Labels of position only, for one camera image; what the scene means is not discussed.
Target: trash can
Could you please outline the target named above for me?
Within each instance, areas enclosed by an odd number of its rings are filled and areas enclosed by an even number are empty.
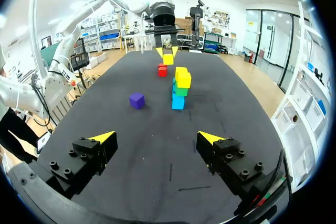
[[[249,56],[248,54],[245,55],[245,56],[244,56],[244,61],[249,62],[249,60],[250,60],[250,56]]]

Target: table surface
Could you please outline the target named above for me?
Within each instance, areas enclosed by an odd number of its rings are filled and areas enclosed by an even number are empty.
[[[218,56],[178,52],[166,78],[160,56],[130,52],[78,100],[59,123],[38,163],[68,155],[72,142],[115,130],[118,150],[101,176],[72,200],[97,212],[139,221],[220,223],[240,203],[195,150],[197,131],[234,137],[271,172],[280,140],[242,80]],[[187,67],[192,85],[182,111],[171,109],[175,67]],[[130,106],[134,92],[146,105]]]

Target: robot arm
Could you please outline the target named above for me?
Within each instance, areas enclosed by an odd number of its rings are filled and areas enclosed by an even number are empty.
[[[160,34],[172,33],[175,33],[176,37],[176,30],[172,32],[171,28],[174,27],[175,29],[173,0],[91,0],[58,26],[58,31],[64,36],[64,39],[55,51],[48,77],[40,80],[41,93],[44,95],[50,110],[53,110],[56,104],[71,90],[72,87],[67,82],[77,79],[75,74],[67,70],[67,66],[70,63],[73,46],[80,36],[78,24],[106,1],[111,1],[138,16],[145,12],[145,19],[149,22],[154,21],[155,26],[161,28],[154,33],[156,37]],[[55,85],[59,83],[59,86],[50,88],[52,83],[55,83]],[[43,105],[30,85],[0,77],[0,100],[6,106],[29,110],[39,114],[42,118],[46,117]]]

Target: wooden floor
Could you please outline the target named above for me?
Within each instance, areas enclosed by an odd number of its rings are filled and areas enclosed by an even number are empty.
[[[119,49],[108,50],[105,52],[107,56],[105,61],[98,64],[91,70],[85,70],[85,74],[93,82],[94,80],[91,76],[104,74],[111,66],[113,66],[125,55],[125,51],[121,52]],[[274,84],[274,82],[264,72],[258,69],[255,65],[244,62],[244,59],[240,56],[220,55],[219,57],[236,72],[236,74],[242,79],[242,81],[257,98],[266,114],[271,117],[278,107],[280,101],[284,97],[284,93],[278,88],[278,86]],[[79,94],[79,91],[72,90],[70,92],[69,99],[73,100],[76,94]],[[37,125],[32,119],[30,119],[27,124],[35,131],[38,136],[41,136],[46,132],[44,127]],[[30,144],[25,141],[19,141],[27,152],[34,155],[34,148]],[[8,157],[12,160],[14,165],[20,162],[10,153],[8,154]]]

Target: stacked cubes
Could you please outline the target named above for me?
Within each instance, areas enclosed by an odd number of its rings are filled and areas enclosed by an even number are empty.
[[[191,85],[191,74],[187,68],[176,67],[175,78],[173,79],[172,109],[182,110],[184,108],[184,97],[188,95]]]
[[[157,75],[159,77],[167,77],[167,65],[160,63],[157,66]]]

